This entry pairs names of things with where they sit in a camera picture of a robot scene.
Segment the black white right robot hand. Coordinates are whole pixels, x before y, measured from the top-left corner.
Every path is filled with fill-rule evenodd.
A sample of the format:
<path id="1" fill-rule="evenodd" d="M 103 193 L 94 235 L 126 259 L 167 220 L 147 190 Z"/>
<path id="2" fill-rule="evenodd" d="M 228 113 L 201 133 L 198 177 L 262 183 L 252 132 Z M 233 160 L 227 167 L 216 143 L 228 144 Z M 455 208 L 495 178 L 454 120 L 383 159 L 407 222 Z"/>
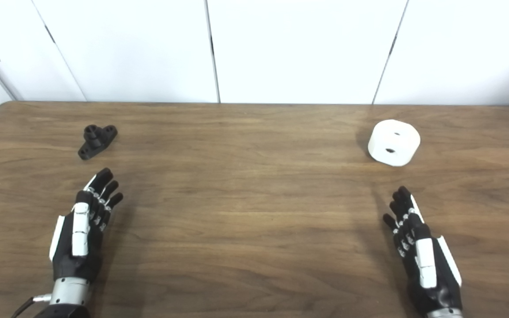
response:
<path id="1" fill-rule="evenodd" d="M 407 275 L 407 292 L 423 318 L 462 318 L 462 279 L 443 236 L 432 235 L 410 191 L 392 194 L 392 213 L 383 216 Z"/>

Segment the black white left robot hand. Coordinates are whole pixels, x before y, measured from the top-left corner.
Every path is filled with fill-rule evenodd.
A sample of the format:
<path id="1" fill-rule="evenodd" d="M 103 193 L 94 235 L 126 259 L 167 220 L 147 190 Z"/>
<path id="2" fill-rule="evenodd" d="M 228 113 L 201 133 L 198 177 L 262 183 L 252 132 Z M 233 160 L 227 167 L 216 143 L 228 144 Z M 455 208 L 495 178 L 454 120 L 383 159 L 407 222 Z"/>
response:
<path id="1" fill-rule="evenodd" d="M 49 250 L 53 279 L 95 282 L 103 265 L 102 245 L 114 207 L 123 200 L 111 169 L 96 173 L 76 194 L 71 211 L 59 216 Z"/>

